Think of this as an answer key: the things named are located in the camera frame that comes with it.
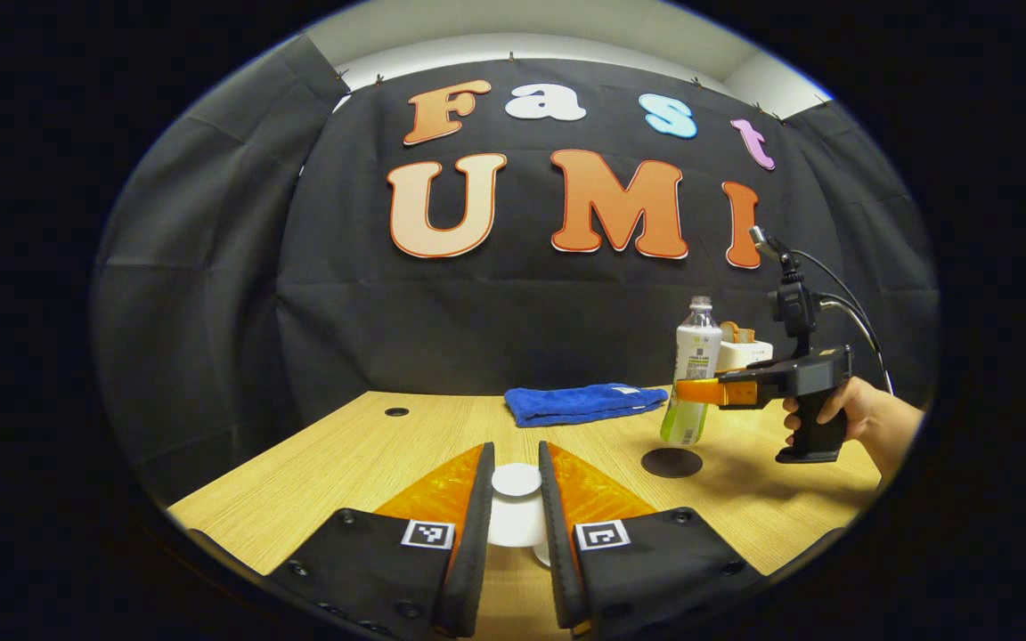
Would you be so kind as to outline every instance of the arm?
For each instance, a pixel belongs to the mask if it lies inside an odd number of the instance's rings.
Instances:
[[[793,398],[787,398],[782,407],[791,411],[783,419],[783,425],[790,430],[798,429],[801,422],[793,414],[798,409],[798,403]],[[866,447],[882,479],[890,478],[901,467],[908,446],[912,445],[916,430],[924,418],[924,411],[875,389],[858,376],[851,377],[827,399],[818,423],[829,422],[840,409],[846,410],[844,441],[858,439]],[[786,442],[793,442],[793,437],[787,437]]]

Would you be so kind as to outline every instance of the white wall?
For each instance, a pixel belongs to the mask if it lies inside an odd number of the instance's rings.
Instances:
[[[308,35],[313,38],[316,47],[327,54],[326,45],[314,39],[314,30]],[[725,88],[715,78],[709,78],[698,71],[684,66],[648,56],[646,53],[632,51],[614,44],[603,44],[581,37],[546,36],[539,33],[476,33],[469,36],[440,37],[436,40],[407,44],[404,47],[387,49],[369,56],[338,64],[334,69],[347,70],[343,81],[351,90],[360,86],[374,84],[376,74],[384,78],[398,78],[417,71],[440,68],[445,65],[461,65],[479,61],[508,59],[510,51],[513,57],[564,57],[569,61],[591,61],[610,63],[610,65],[628,66],[680,78],[685,82],[699,78],[700,84],[729,96],[731,90]]]
[[[758,103],[779,118],[822,105],[830,94],[789,65],[765,51],[754,53],[723,81],[735,97],[747,105]]]

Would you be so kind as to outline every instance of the round black pad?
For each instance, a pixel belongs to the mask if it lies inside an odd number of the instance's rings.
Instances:
[[[647,474],[666,479],[689,477],[704,467],[704,459],[695,451],[679,447],[653,449],[639,459]]]

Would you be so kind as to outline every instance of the cable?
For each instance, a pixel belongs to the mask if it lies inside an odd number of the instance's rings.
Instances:
[[[838,284],[838,287],[841,287],[842,289],[844,289],[844,292],[846,292],[846,295],[850,296],[850,299],[854,303],[854,311],[856,313],[858,313],[858,315],[860,317],[862,317],[863,320],[866,321],[866,323],[872,325],[872,323],[870,323],[870,320],[868,319],[868,316],[866,316],[866,312],[863,312],[863,310],[862,310],[862,304],[858,303],[858,296],[855,296],[854,292],[850,291],[850,287],[846,287],[846,284],[844,284],[841,279],[838,279],[838,276],[835,275],[834,272],[830,272],[830,268],[829,267],[824,267],[824,265],[822,265],[822,261],[816,259],[814,256],[812,256],[808,253],[803,252],[801,250],[790,250],[790,253],[795,253],[795,254],[798,254],[798,255],[802,256],[802,258],[810,259],[811,263],[814,263],[817,267],[821,267],[822,268],[822,272],[829,273],[830,279],[833,279],[834,283]]]
[[[820,307],[838,307],[844,310],[844,313],[853,318],[854,323],[862,329],[862,332],[866,334],[868,344],[873,349],[873,354],[876,354],[876,361],[881,366],[881,373],[884,374],[884,388],[892,395],[893,394],[893,382],[889,378],[889,369],[884,366],[884,357],[881,354],[881,343],[876,339],[876,332],[873,331],[873,326],[867,318],[863,318],[863,313],[860,309],[855,309],[854,306],[850,304],[850,301],[843,299],[843,297],[835,294],[816,294],[819,296]]]

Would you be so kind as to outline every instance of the table surface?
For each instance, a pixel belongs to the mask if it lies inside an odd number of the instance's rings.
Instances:
[[[388,416],[406,407],[404,416]],[[425,396],[368,391],[265,453],[194,491],[168,512],[243,563],[268,573],[339,508],[374,511],[396,492],[477,443],[494,442],[497,466],[537,466],[537,444],[584,458],[657,510],[692,507],[762,573],[775,571],[874,498],[880,475],[858,442],[837,463],[785,466],[781,401],[764,409],[708,411],[692,446],[704,467],[687,478],[647,474],[664,407],[579,426],[518,429],[500,396]],[[489,545],[477,640],[556,638],[549,569],[530,549]]]

